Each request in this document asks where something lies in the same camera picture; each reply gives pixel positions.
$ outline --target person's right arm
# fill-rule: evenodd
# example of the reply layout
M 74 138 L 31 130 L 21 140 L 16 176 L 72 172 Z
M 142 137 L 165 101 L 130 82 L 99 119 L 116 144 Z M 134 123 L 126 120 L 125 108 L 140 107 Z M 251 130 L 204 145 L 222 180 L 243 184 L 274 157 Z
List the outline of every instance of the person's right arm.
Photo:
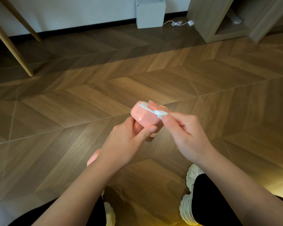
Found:
M 214 182 L 243 225 L 283 225 L 283 201 L 218 153 L 196 116 L 170 112 L 162 121 L 181 153 Z

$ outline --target white wall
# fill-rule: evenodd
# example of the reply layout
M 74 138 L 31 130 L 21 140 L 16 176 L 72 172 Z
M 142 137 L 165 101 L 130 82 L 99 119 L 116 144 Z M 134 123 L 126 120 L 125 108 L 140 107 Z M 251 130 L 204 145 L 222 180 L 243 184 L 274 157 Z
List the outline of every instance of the white wall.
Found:
M 188 10 L 190 0 L 166 0 L 166 13 Z M 135 0 L 10 0 L 36 32 L 136 17 Z M 0 3 L 0 25 L 9 36 L 29 32 Z

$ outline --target wooden leg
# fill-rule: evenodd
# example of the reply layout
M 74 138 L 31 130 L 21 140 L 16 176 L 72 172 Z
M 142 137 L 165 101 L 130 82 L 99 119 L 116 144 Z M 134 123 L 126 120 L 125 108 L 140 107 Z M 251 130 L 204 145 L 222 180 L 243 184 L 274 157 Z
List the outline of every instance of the wooden leg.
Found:
M 34 38 L 41 42 L 41 38 L 35 32 L 35 30 L 29 25 L 29 23 L 21 16 L 21 14 L 16 10 L 16 8 L 10 3 L 9 0 L 0 0 L 0 2 L 18 19 L 18 21 L 34 36 Z
M 10 52 L 14 55 L 14 57 L 18 60 L 18 62 L 21 64 L 21 66 L 26 70 L 29 76 L 33 76 L 33 71 L 28 66 L 27 62 L 23 59 L 20 52 L 17 50 L 15 45 L 11 42 L 5 31 L 0 26 L 0 39 L 3 41 L 3 43 L 7 46 L 7 48 L 10 50 Z

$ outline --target pant leg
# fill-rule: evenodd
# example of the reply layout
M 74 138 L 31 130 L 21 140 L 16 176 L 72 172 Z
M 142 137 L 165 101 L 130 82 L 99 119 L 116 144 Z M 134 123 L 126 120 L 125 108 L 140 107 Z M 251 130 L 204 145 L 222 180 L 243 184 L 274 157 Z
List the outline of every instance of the pant leg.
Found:
M 31 226 L 56 200 L 57 198 L 38 208 L 30 210 L 11 222 L 9 226 Z M 104 202 L 101 196 L 98 198 L 90 214 L 86 226 L 89 225 L 106 226 L 106 213 Z
M 215 226 L 218 223 L 242 226 L 226 199 L 206 174 L 199 175 L 195 180 L 192 214 L 196 222 L 203 226 Z

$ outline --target white box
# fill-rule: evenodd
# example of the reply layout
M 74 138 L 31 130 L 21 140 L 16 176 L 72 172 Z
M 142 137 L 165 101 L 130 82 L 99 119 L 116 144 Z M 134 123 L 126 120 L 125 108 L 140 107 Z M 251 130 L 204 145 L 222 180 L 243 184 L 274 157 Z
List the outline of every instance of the white box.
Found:
M 165 11 L 166 0 L 136 0 L 137 28 L 161 27 Z

